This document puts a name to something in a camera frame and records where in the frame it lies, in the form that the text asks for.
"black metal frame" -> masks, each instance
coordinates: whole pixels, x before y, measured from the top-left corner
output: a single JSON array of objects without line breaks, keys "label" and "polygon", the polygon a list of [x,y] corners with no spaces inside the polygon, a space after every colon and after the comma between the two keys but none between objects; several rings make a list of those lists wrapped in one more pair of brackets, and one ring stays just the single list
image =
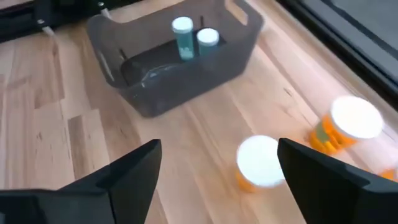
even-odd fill
[{"label": "black metal frame", "polygon": [[[398,83],[393,78],[391,63],[382,57],[373,55],[353,45],[354,40],[368,38],[365,34],[352,35],[344,30],[348,27],[358,29],[346,17],[335,12],[335,14],[323,12],[320,7],[325,4],[319,1],[306,0],[277,0],[293,16],[295,16],[306,28],[320,39],[333,53],[335,53],[350,69],[352,69],[362,80],[373,88],[391,106],[398,110]],[[346,23],[342,24],[336,19],[343,18]]]},{"label": "black metal frame", "polygon": [[33,0],[0,9],[0,43],[141,0]]},{"label": "black metal frame", "polygon": [[278,158],[306,223],[397,223],[397,182],[289,139],[279,139]]},{"label": "black metal frame", "polygon": [[0,223],[144,224],[161,160],[154,139],[59,190],[0,190]]}]

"white cap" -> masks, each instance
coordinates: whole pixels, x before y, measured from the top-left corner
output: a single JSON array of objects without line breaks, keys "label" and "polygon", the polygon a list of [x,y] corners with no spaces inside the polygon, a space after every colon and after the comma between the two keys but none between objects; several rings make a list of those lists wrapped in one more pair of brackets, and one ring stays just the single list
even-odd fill
[{"label": "white cap", "polygon": [[197,38],[200,45],[214,46],[218,43],[220,35],[215,29],[205,28],[198,32]]},{"label": "white cap", "polygon": [[173,32],[178,34],[186,34],[192,31],[193,22],[189,17],[178,17],[172,22]]},{"label": "white cap", "polygon": [[251,136],[238,149],[238,168],[258,187],[273,187],[285,179],[277,156],[278,142],[268,136]]},{"label": "white cap", "polygon": [[331,105],[330,116],[338,131],[357,140],[375,138],[384,126],[376,107],[356,96],[342,96],[335,100]]}]

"wood grain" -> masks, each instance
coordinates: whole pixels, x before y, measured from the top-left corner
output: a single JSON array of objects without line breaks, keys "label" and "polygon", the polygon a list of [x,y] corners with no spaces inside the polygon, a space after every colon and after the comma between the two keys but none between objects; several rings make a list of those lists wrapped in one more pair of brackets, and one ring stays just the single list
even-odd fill
[{"label": "wood grain", "polygon": [[[146,0],[111,15],[126,22],[177,2]],[[397,113],[275,1],[248,2],[266,25],[244,73],[152,119],[106,84],[84,22],[53,39],[0,44],[0,188],[57,189],[160,138],[147,224],[305,223],[286,184],[256,194],[238,189],[236,150],[253,134],[308,144],[319,116],[346,94],[374,103],[387,126],[335,157],[376,173],[398,162]]]}]

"white bottle cap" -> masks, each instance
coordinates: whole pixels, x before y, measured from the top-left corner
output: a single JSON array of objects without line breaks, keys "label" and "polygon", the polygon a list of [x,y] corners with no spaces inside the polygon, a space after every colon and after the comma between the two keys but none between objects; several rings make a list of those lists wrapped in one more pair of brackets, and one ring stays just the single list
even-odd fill
[{"label": "white bottle cap", "polygon": [[173,32],[177,34],[186,34],[192,31],[193,22],[189,17],[178,17],[172,22]]},{"label": "white bottle cap", "polygon": [[274,187],[285,179],[280,168],[278,142],[268,136],[251,136],[239,147],[238,168],[246,180],[258,187]]},{"label": "white bottle cap", "polygon": [[220,35],[215,29],[205,28],[198,32],[197,38],[200,45],[210,47],[218,43]]},{"label": "white bottle cap", "polygon": [[345,136],[362,140],[377,137],[384,126],[380,112],[368,101],[356,96],[342,96],[330,110],[334,127]]}]

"orange bottle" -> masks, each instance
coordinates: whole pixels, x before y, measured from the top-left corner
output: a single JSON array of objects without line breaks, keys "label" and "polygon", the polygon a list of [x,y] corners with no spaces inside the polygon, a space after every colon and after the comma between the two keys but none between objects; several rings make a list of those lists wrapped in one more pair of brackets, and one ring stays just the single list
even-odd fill
[{"label": "orange bottle", "polygon": [[336,99],[328,114],[310,133],[311,146],[333,155],[358,141],[378,136],[383,129],[380,112],[368,101],[355,96]]},{"label": "orange bottle", "polygon": [[380,174],[381,177],[398,182],[397,169],[390,169]]},{"label": "orange bottle", "polygon": [[268,136],[251,136],[236,155],[236,180],[247,192],[279,185],[284,175],[277,156],[278,142]]}]

